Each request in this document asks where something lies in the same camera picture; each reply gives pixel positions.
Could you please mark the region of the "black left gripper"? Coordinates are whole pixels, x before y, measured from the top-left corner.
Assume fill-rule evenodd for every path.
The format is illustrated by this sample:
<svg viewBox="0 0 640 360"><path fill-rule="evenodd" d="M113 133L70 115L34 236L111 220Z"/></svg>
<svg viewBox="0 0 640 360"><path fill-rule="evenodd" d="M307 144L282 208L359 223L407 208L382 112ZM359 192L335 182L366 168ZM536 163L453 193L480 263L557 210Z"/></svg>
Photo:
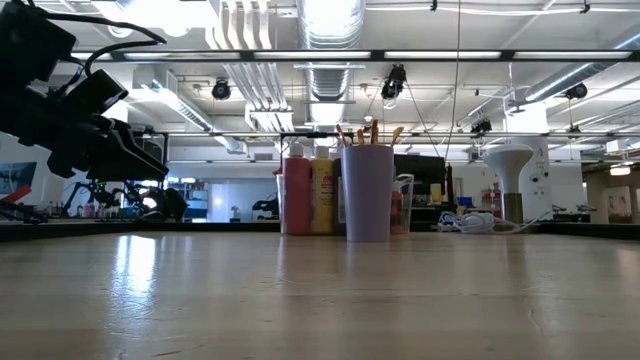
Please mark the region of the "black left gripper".
<svg viewBox="0 0 640 360"><path fill-rule="evenodd" d="M1 131L50 151L49 170L100 181L161 180L169 169L140 147L131 127L28 87L1 87Z"/></svg>

